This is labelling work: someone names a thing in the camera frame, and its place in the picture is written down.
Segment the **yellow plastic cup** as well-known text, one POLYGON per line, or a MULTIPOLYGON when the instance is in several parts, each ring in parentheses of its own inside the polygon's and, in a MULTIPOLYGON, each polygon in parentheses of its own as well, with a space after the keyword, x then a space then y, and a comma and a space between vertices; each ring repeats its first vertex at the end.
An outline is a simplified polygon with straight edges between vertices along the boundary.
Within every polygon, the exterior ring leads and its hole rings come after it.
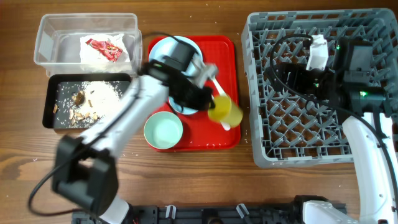
POLYGON ((226 123, 231 128, 240 125, 243 111, 228 95, 215 96, 213 104, 214 106, 208 110, 210 120, 216 123, 226 123))

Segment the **rice and food scraps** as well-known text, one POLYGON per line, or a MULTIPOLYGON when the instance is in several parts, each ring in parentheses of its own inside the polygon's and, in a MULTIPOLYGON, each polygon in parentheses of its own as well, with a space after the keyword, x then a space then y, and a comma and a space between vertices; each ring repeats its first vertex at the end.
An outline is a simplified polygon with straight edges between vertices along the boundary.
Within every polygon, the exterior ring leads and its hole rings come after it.
POLYGON ((55 90, 54 129, 85 129, 110 113, 129 81, 61 82, 55 90))

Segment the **red candy wrapper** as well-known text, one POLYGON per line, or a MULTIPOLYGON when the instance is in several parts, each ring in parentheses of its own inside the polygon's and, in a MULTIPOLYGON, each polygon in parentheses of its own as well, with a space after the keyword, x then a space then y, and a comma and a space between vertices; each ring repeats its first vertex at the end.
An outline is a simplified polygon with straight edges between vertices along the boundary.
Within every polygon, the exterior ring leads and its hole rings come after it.
POLYGON ((97 50, 110 62, 116 62, 123 52, 122 48, 115 46, 109 41, 89 39, 86 44, 97 50))

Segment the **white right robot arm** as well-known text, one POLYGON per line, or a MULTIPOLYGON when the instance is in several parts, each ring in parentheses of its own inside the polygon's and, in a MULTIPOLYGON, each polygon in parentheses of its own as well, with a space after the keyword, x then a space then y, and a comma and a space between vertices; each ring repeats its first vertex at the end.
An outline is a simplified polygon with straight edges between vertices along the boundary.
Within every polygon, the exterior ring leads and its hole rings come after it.
POLYGON ((397 158, 394 149, 390 97, 370 86, 373 46, 360 39, 337 42, 331 68, 322 35, 302 34, 308 63, 270 64, 275 90, 288 90, 308 101, 337 111, 348 140, 360 194, 355 220, 317 199, 302 204, 303 223, 397 223, 397 158))

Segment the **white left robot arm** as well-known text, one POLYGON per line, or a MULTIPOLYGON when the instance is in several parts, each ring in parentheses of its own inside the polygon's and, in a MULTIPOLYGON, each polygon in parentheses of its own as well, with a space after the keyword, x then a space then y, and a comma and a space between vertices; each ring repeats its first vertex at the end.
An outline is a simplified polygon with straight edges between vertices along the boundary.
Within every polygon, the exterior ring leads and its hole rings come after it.
POLYGON ((218 73, 179 41, 171 53, 143 64, 116 108, 77 138, 61 138, 52 190, 106 223, 133 223, 132 205, 118 196, 116 163, 133 134, 168 98, 195 110, 213 106, 205 86, 218 73))

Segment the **light blue bowl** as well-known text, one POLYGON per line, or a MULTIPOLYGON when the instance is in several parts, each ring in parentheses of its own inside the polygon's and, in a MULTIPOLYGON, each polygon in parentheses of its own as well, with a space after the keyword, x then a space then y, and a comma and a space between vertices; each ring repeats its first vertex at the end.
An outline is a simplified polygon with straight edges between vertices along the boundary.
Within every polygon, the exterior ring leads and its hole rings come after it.
POLYGON ((193 115, 198 112, 195 109, 182 107, 182 106, 178 105, 172 97, 169 97, 169 104, 174 111, 176 111, 177 113, 183 114, 183 115, 189 116, 189 115, 193 115))

